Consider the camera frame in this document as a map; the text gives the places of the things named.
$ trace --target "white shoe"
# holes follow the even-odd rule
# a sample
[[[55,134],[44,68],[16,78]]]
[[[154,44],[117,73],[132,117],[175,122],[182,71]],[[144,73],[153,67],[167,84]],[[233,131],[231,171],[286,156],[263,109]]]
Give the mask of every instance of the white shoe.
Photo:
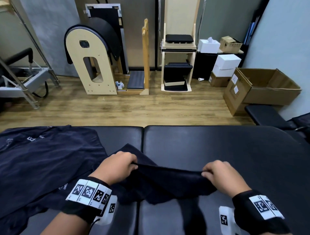
[[[116,84],[118,90],[122,90],[125,87],[124,83],[122,83],[122,81],[120,81],[120,82],[116,81],[115,84]]]

